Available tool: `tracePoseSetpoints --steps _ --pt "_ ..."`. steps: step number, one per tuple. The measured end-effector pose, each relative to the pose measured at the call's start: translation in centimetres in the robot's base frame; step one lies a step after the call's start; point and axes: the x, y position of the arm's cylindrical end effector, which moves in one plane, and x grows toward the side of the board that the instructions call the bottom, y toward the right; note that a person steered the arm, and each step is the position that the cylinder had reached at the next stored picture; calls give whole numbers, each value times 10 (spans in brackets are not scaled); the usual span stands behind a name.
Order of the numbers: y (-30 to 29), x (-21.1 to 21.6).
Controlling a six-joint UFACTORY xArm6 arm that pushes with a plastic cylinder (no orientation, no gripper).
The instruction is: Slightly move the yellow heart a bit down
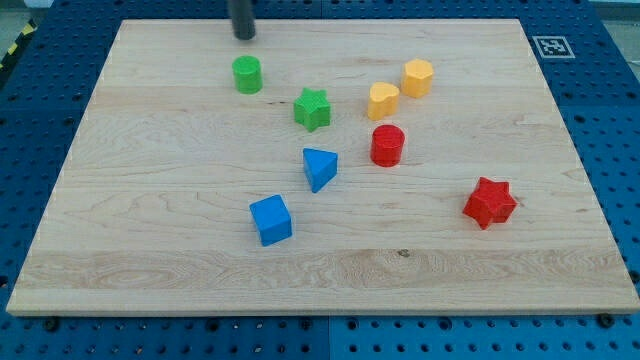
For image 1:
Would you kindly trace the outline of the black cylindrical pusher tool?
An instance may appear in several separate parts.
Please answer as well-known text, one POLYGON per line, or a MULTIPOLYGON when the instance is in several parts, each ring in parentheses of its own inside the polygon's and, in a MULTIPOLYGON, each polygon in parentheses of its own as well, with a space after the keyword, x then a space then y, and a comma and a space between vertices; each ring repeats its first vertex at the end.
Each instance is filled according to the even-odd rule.
POLYGON ((228 0, 227 8, 234 36, 238 40, 253 39, 256 29, 252 1, 228 0))

